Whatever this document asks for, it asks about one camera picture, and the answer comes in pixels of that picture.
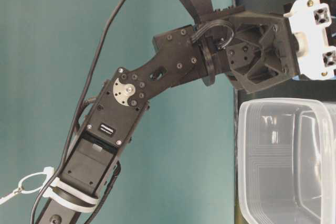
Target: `screw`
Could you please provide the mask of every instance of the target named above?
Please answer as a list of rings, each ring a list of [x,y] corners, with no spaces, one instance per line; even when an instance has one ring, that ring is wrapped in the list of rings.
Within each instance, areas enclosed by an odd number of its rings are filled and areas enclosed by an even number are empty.
[[[313,6],[313,4],[314,4],[313,0],[308,0],[307,5],[308,5],[309,7],[310,7],[310,6]]]
[[[137,105],[138,105],[138,102],[137,102],[136,100],[132,100],[132,101],[131,101],[131,105],[132,105],[132,106],[137,106]]]
[[[127,92],[127,93],[131,93],[132,91],[133,91],[132,87],[128,87],[128,88],[126,88],[126,92]]]
[[[278,31],[278,26],[277,25],[274,25],[273,26],[273,31],[276,33]]]
[[[284,73],[287,73],[288,72],[288,66],[287,65],[285,65],[284,67],[283,67],[283,69],[282,69],[282,71],[284,72]]]
[[[61,224],[62,223],[62,218],[60,215],[53,215],[50,218],[50,224]]]

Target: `wire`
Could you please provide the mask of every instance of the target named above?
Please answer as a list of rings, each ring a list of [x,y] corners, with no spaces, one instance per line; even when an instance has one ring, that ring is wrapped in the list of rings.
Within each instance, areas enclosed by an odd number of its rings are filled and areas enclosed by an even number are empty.
[[[108,32],[108,30],[109,30],[112,22],[114,21],[116,15],[118,14],[119,10],[121,9],[121,7],[123,6],[123,4],[125,3],[125,1],[126,0],[120,0],[119,1],[118,5],[113,10],[110,18],[106,22],[106,25],[105,25],[103,33],[101,35],[98,47],[97,47],[96,52],[94,54],[94,58],[93,58],[93,61],[92,61],[92,64],[91,64],[88,76],[86,78],[84,88],[83,88],[82,93],[80,95],[80,98],[78,100],[78,103],[77,103],[77,106],[76,106],[76,110],[74,112],[74,116],[73,116],[72,121],[71,121],[71,125],[70,125],[70,129],[69,129],[69,132],[68,132],[68,136],[67,136],[66,142],[64,144],[64,149],[63,149],[63,152],[62,152],[60,164],[59,164],[58,168],[56,169],[54,175],[44,185],[44,187],[42,188],[42,190],[37,195],[36,200],[34,202],[34,205],[32,207],[32,211],[30,213],[30,224],[34,224],[36,209],[37,209],[37,206],[38,206],[38,204],[39,204],[39,202],[40,202],[40,200],[41,200],[44,192],[51,185],[51,183],[54,181],[54,179],[56,177],[58,177],[58,175],[61,173],[61,171],[63,170],[63,168],[65,166],[66,157],[67,157],[67,153],[68,153],[68,150],[69,150],[69,145],[70,145],[70,142],[71,142],[71,139],[72,139],[72,135],[74,133],[74,129],[75,129],[76,123],[77,123],[78,118],[79,118],[80,108],[81,108],[81,106],[83,104],[83,101],[85,99],[85,96],[86,96],[86,94],[88,92],[88,89],[89,89],[89,86],[90,86],[90,83],[91,83],[91,80],[92,80],[93,72],[94,72],[94,70],[96,68],[96,65],[97,65],[97,62],[98,62],[98,59],[99,59],[99,56],[100,56],[100,53],[101,53],[102,46],[103,46],[104,41],[106,39],[107,32]]]
[[[218,44],[219,49],[225,48],[233,40],[233,38],[235,36],[235,32],[233,30],[233,25],[229,21],[226,21],[226,20],[223,20],[223,19],[217,19],[217,20],[207,22],[205,25],[203,25],[199,30],[197,30],[191,36],[191,42],[193,44],[196,43],[208,30],[210,30],[210,29],[212,29],[216,26],[224,26],[224,27],[228,28],[229,31],[230,31],[230,37],[227,40]]]
[[[121,172],[121,165],[120,162],[117,162],[117,167],[115,168],[113,175],[110,179],[110,182],[108,183],[108,185],[106,186],[105,192],[103,194],[103,196],[101,197],[100,202],[98,203],[97,207],[95,208],[95,210],[93,211],[93,213],[90,215],[90,217],[87,219],[87,221],[84,222],[84,224],[89,224],[93,221],[93,219],[96,217],[96,215],[99,213],[101,207],[103,206],[103,204],[105,203],[105,200],[107,199],[107,197],[109,196],[114,183],[116,182],[118,175]]]
[[[78,117],[78,119],[81,117],[81,115],[83,114],[83,112],[84,112],[84,110],[87,108],[87,106],[89,106],[90,104],[95,103],[96,99],[97,99],[97,97],[91,97],[91,98],[89,98],[89,99],[83,101],[83,104],[82,104],[82,106],[81,106],[81,108],[80,108],[80,112],[79,112],[80,116]],[[75,125],[75,129],[74,129],[74,131],[75,131],[75,132],[78,132],[78,131],[79,131],[79,128],[80,128],[80,124],[79,124],[79,121],[77,120],[77,123],[76,123],[76,125]]]

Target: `white plastic part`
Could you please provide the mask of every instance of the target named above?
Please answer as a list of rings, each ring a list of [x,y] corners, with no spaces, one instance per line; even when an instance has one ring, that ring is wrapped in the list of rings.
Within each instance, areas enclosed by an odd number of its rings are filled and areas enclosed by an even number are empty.
[[[21,194],[33,194],[33,193],[41,190],[44,187],[44,185],[48,182],[48,180],[52,177],[53,174],[54,174],[54,168],[53,167],[45,167],[43,169],[43,172],[33,173],[33,174],[30,174],[30,175],[27,175],[26,177],[22,178],[19,181],[19,183],[18,183],[19,188],[23,188],[22,184],[28,178],[38,176],[38,175],[46,175],[46,179],[44,180],[43,184],[40,187],[38,187],[36,189],[33,189],[33,190],[29,190],[29,191],[26,191],[26,190],[23,189],[20,193]]]
[[[299,43],[299,69],[312,80],[334,77],[336,47],[329,46],[326,27],[331,25],[329,6],[320,0],[297,0],[289,13],[290,28]]]
[[[68,184],[62,182],[58,177],[55,178],[55,180],[51,183],[50,185],[51,187],[48,187],[48,189],[45,191],[45,193],[43,194],[43,197],[45,198],[51,198],[53,200],[55,200],[57,203],[59,203],[60,205],[69,208],[73,211],[77,211],[77,212],[85,212],[85,213],[89,213],[89,212],[93,212],[99,202],[99,198],[92,198],[90,196],[88,196],[87,194],[82,193],[81,191],[69,186]],[[77,205],[74,203],[71,203],[65,199],[63,199],[62,197],[60,197],[57,193],[55,193],[52,189],[52,187],[58,187],[72,195],[74,195],[75,197],[81,199],[82,201],[90,204],[90,206],[81,206],[81,205]]]

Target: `plastic container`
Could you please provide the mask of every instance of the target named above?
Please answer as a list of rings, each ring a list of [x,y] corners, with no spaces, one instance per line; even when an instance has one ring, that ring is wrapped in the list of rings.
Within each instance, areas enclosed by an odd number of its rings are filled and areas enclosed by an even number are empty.
[[[335,224],[336,104],[260,99],[241,105],[238,193],[250,224]]]

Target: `bolt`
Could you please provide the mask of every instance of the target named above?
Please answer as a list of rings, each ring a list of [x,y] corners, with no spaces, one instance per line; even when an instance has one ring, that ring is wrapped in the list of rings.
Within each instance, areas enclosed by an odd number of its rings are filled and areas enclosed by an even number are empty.
[[[310,6],[313,6],[313,4],[314,4],[313,0],[308,0],[307,5],[308,5],[309,7],[310,7]]]
[[[61,224],[62,223],[62,218],[60,215],[53,215],[50,218],[50,224]]]
[[[136,100],[132,100],[132,101],[131,101],[131,105],[132,105],[132,106],[137,106],[137,105],[138,105],[138,102],[137,102]]]

